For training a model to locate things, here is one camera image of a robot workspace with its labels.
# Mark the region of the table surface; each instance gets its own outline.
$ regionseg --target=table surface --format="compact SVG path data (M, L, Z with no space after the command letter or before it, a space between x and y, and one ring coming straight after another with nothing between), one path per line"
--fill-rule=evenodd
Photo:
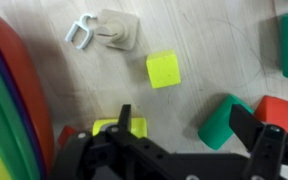
M65 42L83 13L111 9L140 18L131 51L95 40L84 50ZM264 95L288 100L280 70L278 16L288 0L3 0L0 16L21 36L38 71L55 135L64 125L91 128L132 104L145 117L149 138L170 152L211 151L197 136L229 93L256 108ZM96 21L89 22L96 27ZM174 49L182 83L152 89L150 53ZM245 152L236 137L221 151Z

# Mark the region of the orange ring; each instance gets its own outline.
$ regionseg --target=orange ring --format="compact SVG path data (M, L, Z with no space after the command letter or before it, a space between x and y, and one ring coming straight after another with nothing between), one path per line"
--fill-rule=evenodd
M54 156L54 134L47 104L31 58L16 32L0 18L0 50L39 140L47 172Z

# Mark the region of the red block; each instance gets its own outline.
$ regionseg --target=red block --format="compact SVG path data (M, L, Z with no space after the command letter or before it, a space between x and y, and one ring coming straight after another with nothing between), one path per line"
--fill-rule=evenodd
M60 148L62 148L65 144L65 142L67 141L68 137L71 134L74 134L76 132L75 129L73 129L72 127L69 126L64 126L64 128L62 129L61 135L59 136L57 142L60 145Z
M264 96L254 116L265 123L280 126L288 133L288 101Z

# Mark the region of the beige plastic piece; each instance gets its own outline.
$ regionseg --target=beige plastic piece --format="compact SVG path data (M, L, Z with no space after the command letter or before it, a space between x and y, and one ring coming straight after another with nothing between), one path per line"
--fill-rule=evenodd
M98 16L95 40L109 47L131 50L136 41L138 18L117 11L103 10Z

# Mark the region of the white plastic hook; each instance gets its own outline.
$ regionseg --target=white plastic hook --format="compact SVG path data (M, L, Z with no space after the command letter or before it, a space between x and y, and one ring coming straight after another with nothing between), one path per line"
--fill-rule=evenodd
M65 41L72 41L78 28L81 28L84 31L86 31L86 37L84 38L82 44L80 44L79 46L76 46L77 49L83 49L88 44L88 42L91 40L91 38L93 37L93 34L94 34L93 29L90 29L87 26L87 18L96 19L97 17L95 15L88 14L88 13L83 14L80 17L79 21L74 22L70 31L67 33L67 35L65 37Z

